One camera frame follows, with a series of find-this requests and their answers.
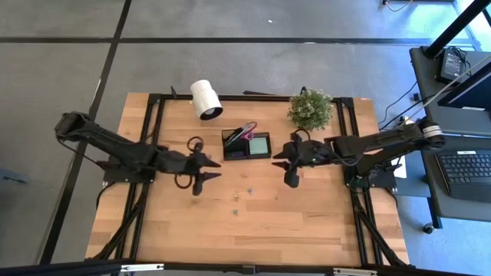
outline green plant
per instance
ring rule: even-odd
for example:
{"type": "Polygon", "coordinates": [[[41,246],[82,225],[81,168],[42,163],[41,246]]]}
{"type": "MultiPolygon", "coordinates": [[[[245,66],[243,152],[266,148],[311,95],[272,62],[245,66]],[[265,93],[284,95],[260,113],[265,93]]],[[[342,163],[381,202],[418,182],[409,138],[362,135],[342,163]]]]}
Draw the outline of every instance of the green plant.
{"type": "Polygon", "coordinates": [[[298,96],[290,98],[288,117],[297,126],[306,130],[324,130],[332,118],[332,97],[322,89],[302,89],[298,96]]]}

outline wheel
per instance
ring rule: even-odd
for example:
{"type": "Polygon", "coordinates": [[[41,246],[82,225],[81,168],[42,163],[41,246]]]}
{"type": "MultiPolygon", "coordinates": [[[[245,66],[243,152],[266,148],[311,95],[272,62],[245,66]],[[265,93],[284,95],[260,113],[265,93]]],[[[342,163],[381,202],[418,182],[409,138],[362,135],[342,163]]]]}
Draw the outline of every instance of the wheel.
{"type": "Polygon", "coordinates": [[[433,230],[435,230],[435,228],[433,227],[433,223],[427,223],[424,227],[423,227],[423,232],[427,233],[427,234],[431,234],[433,233],[433,230]]]}

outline small object on table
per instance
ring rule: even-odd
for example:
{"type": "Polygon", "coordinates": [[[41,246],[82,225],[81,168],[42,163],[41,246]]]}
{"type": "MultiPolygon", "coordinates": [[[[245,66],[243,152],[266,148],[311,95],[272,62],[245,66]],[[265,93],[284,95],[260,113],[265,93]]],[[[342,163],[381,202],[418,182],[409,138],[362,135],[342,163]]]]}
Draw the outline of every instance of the small object on table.
{"type": "Polygon", "coordinates": [[[223,130],[223,159],[244,160],[271,158],[269,133],[242,133],[243,128],[223,130]]]}
{"type": "Polygon", "coordinates": [[[232,144],[235,140],[238,138],[244,139],[244,140],[252,140],[254,138],[254,134],[252,131],[257,127],[258,124],[256,122],[248,122],[246,123],[243,127],[240,127],[238,129],[235,129],[232,134],[229,135],[229,138],[223,145],[224,147],[229,146],[232,144]]]}

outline wooden table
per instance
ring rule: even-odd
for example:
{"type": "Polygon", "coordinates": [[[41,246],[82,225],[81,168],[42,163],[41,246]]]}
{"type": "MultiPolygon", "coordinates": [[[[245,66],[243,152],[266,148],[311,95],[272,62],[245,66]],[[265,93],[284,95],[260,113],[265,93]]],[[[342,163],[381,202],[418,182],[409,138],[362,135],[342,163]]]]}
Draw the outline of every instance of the wooden table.
{"type": "MultiPolygon", "coordinates": [[[[128,94],[118,130],[121,136],[139,140],[148,96],[128,94]]],[[[356,98],[354,103],[360,135],[376,133],[372,101],[356,98]]],[[[187,154],[188,139],[201,136],[203,152],[222,165],[202,171],[221,172],[222,176],[207,181],[203,193],[195,197],[191,189],[177,188],[173,175],[157,173],[150,186],[137,260],[359,266],[353,210],[340,166],[300,169],[300,186],[292,189],[283,183],[284,171],[271,165],[271,159],[223,161],[221,130],[250,120],[258,122],[257,132],[270,132],[273,154],[281,152],[295,131],[286,116],[289,103],[222,101],[222,105],[221,116],[201,121],[188,100],[166,100],[159,144],[187,154]]],[[[334,111],[331,125],[312,132],[311,138],[338,135],[334,111]]],[[[127,191],[128,184],[118,183],[102,195],[87,257],[97,254],[119,227],[127,191]]],[[[383,189],[372,189],[371,198],[377,228],[399,258],[408,262],[394,199],[383,189]]],[[[373,261],[370,235],[364,230],[373,261]]],[[[130,231],[124,256],[129,254],[131,237],[130,231]]]]}

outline black cable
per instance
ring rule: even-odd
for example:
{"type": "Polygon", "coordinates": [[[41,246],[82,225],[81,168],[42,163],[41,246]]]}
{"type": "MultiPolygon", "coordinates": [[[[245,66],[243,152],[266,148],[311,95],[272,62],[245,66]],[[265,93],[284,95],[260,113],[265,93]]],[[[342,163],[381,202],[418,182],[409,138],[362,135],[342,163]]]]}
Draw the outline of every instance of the black cable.
{"type": "Polygon", "coordinates": [[[399,166],[399,163],[400,163],[400,159],[402,158],[402,156],[399,157],[399,159],[397,160],[397,163],[396,163],[396,169],[397,167],[399,166]]]}
{"type": "Polygon", "coordinates": [[[191,141],[193,141],[194,139],[198,139],[199,142],[197,143],[204,143],[203,142],[203,138],[199,137],[199,136],[193,136],[191,137],[191,139],[187,140],[187,149],[190,151],[190,152],[194,152],[194,149],[191,149],[191,146],[189,146],[191,144],[191,141]]]}
{"type": "Polygon", "coordinates": [[[107,184],[107,186],[105,186],[100,192],[99,194],[97,195],[97,200],[95,202],[95,209],[97,210],[97,208],[99,208],[99,201],[101,200],[101,196],[102,194],[104,193],[105,190],[109,189],[109,187],[111,187],[112,185],[114,185],[115,182],[109,182],[107,184]]]}
{"type": "MultiPolygon", "coordinates": [[[[452,90],[453,88],[449,88],[447,90],[445,90],[444,92],[442,93],[448,93],[452,90]]],[[[399,118],[401,115],[403,115],[404,113],[406,113],[407,111],[411,110],[413,107],[415,107],[416,105],[418,105],[419,103],[421,102],[424,102],[425,100],[428,100],[430,99],[431,97],[434,97],[437,93],[435,94],[432,94],[430,96],[427,96],[425,97],[424,99],[421,99],[421,100],[418,100],[416,103],[414,103],[412,106],[408,107],[405,111],[399,113],[399,115],[395,116],[392,120],[390,120],[388,123],[385,124],[385,126],[381,127],[380,130],[383,130],[385,129],[390,123],[394,122],[394,120],[396,120],[397,118],[399,118]]]]}
{"type": "Polygon", "coordinates": [[[363,157],[363,153],[367,150],[367,148],[369,147],[370,145],[367,145],[363,151],[362,151],[362,154],[360,154],[357,159],[353,162],[353,163],[346,163],[346,161],[344,161],[344,159],[342,159],[330,146],[326,146],[325,148],[332,154],[334,155],[337,159],[339,159],[339,161],[341,161],[341,163],[343,163],[343,165],[346,165],[346,166],[355,166],[356,164],[358,164],[358,162],[360,162],[361,160],[361,157],[363,157]]]}
{"type": "MultiPolygon", "coordinates": [[[[471,68],[472,66],[470,65],[470,62],[466,60],[466,57],[467,57],[467,51],[464,51],[458,47],[455,47],[455,46],[450,46],[448,47],[450,50],[453,51],[453,53],[460,58],[460,60],[463,62],[463,70],[465,71],[466,70],[466,66],[469,65],[469,68],[471,68]]],[[[472,77],[473,73],[471,71],[469,71],[469,73],[467,73],[467,76],[469,77],[472,77]]]]}
{"type": "Polygon", "coordinates": [[[147,136],[147,138],[146,138],[145,140],[147,140],[147,139],[151,138],[151,137],[152,137],[154,134],[155,134],[155,129],[153,129],[153,130],[150,132],[150,134],[148,134],[148,136],[147,136]]]}
{"type": "Polygon", "coordinates": [[[399,208],[399,202],[397,201],[397,197],[395,196],[395,194],[392,193],[390,188],[385,188],[385,190],[389,193],[390,196],[394,198],[394,201],[396,202],[396,208],[399,208]]]}
{"type": "Polygon", "coordinates": [[[297,134],[297,132],[299,132],[299,131],[303,131],[304,133],[306,133],[306,134],[307,134],[307,138],[308,138],[308,140],[310,140],[310,133],[309,133],[309,132],[308,132],[306,129],[304,129],[304,128],[302,128],[302,127],[299,127],[299,128],[298,128],[298,129],[297,129],[297,130],[294,132],[294,134],[297,134]]]}
{"type": "Polygon", "coordinates": [[[92,163],[94,163],[96,166],[98,166],[99,168],[101,168],[102,170],[104,170],[104,168],[103,168],[101,165],[97,164],[97,162],[95,162],[95,161],[94,161],[92,158],[87,157],[85,154],[83,154],[83,153],[79,153],[77,150],[70,148],[69,146],[67,146],[67,145],[65,145],[63,142],[61,142],[61,140],[59,140],[59,139],[56,139],[56,140],[57,140],[57,141],[58,141],[58,142],[59,142],[59,143],[60,143],[62,146],[64,146],[65,148],[67,148],[67,149],[71,150],[71,151],[72,151],[72,152],[74,152],[75,154],[78,154],[78,155],[80,155],[80,156],[83,156],[85,159],[87,159],[87,160],[91,161],[91,162],[92,162],[92,163]]]}
{"type": "Polygon", "coordinates": [[[397,99],[396,101],[394,101],[393,103],[391,103],[391,104],[390,104],[390,105],[389,105],[389,106],[388,106],[388,107],[385,109],[384,119],[383,119],[381,122],[377,123],[377,124],[381,124],[381,123],[385,122],[385,120],[387,119],[387,111],[389,110],[389,108],[390,108],[390,107],[392,107],[393,105],[397,104],[397,103],[399,102],[399,100],[402,100],[402,98],[404,98],[404,96],[408,95],[408,94],[409,94],[409,93],[410,93],[410,92],[411,92],[411,91],[414,89],[414,87],[416,86],[416,84],[417,84],[417,81],[416,81],[416,82],[414,82],[414,84],[413,84],[413,86],[411,87],[411,89],[409,89],[409,90],[408,90],[406,93],[404,93],[402,96],[400,96],[400,98],[399,98],[399,99],[397,99]]]}
{"type": "Polygon", "coordinates": [[[191,184],[193,184],[193,177],[189,176],[189,182],[187,183],[186,186],[182,186],[179,184],[179,181],[177,181],[177,176],[180,176],[179,174],[174,175],[174,183],[176,183],[176,186],[179,187],[180,189],[188,189],[191,184]]]}
{"type": "Polygon", "coordinates": [[[351,186],[351,183],[353,182],[353,179],[355,179],[355,178],[357,178],[357,177],[356,176],[351,177],[351,180],[349,182],[350,190],[352,192],[354,192],[355,194],[357,194],[357,195],[364,195],[364,194],[366,194],[370,190],[370,180],[368,180],[368,189],[366,191],[359,192],[359,191],[356,190],[356,188],[353,189],[353,187],[351,186]]]}

